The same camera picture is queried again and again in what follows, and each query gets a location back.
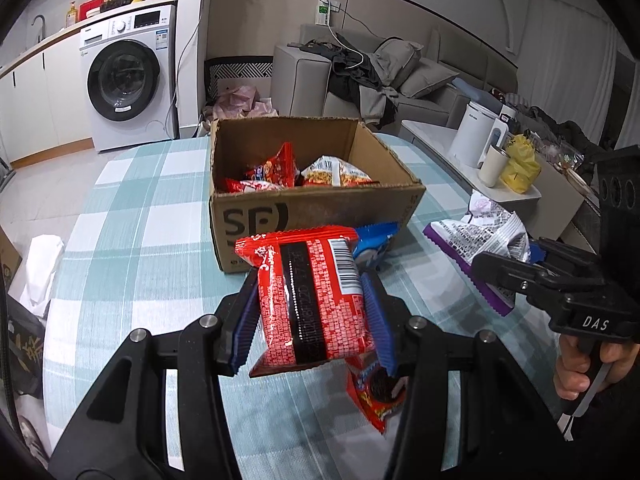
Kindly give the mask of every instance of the white side table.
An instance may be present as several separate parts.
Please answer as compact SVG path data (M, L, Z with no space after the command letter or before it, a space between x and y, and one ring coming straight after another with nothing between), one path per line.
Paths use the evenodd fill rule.
M457 130L444 126L402 121L399 137L429 155L467 192L477 189L483 195L499 203L507 211L516 212L526 226L527 220L532 217L536 210L536 203L541 197L537 188L531 186L526 193L519 194L505 186L500 180L494 187L485 186L478 179L478 168L462 164L454 156L449 155L449 148L456 133Z

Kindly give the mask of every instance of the table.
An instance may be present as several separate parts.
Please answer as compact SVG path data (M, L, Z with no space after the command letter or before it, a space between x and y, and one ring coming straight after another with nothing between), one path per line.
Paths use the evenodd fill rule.
M400 137L411 142L434 160L439 161L450 176L471 193L477 189L483 195L500 203L508 211L515 211L526 224L540 199L540 192L530 186L526 193L519 194L505 186L500 180L494 187L485 186L478 178L478 168L472 168L449 155L449 148L458 131L435 124L402 121Z
M546 314L523 297L505 318L496 314L422 229L461 218L468 194L428 156L384 134L427 191L382 263L390 294L413 314L449 332L491 328L516 357L547 405L558 413L552 384L556 338ZM44 397L55 446L75 408L130 330L181 330L214 312L244 275L223 274L209 230L209 139L139 146L109 162L78 218L56 273L44 343ZM381 436L345 391L346 369L331 362L305 372L249 379L264 350L254 338L247 366L221 378L226 418L242 476L249 480L382 478L399 417ZM176 375L168 374L167 446L180 467ZM459 375L449 376L444 466L456 463Z

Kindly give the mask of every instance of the human hand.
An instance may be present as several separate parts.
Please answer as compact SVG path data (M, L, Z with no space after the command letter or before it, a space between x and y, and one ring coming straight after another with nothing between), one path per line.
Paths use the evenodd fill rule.
M610 384L621 381L631 370L638 355L640 345L635 343L603 343L600 348L600 360L613 363L599 391ZM556 361L554 385L560 397L575 400L578 395L589 389L590 380L585 375L591 360L587 354L578 350L578 338L570 335L560 336L560 357Z

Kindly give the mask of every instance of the red oreo package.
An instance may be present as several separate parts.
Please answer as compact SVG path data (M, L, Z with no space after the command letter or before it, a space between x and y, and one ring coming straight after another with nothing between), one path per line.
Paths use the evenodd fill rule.
M385 433L387 417L402 407L408 378L389 377L375 352L345 361L347 393L373 427Z
M278 153L245 173L249 180L263 180L284 187L294 187L298 174L290 142L284 142Z
M250 376L304 370L374 348L367 329L352 228L255 235L236 253L258 267L262 328L267 343Z

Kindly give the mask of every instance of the black bag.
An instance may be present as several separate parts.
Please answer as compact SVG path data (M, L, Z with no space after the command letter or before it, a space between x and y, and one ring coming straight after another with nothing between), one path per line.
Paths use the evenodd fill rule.
M9 354L14 391L42 399L42 350L44 327L8 294Z

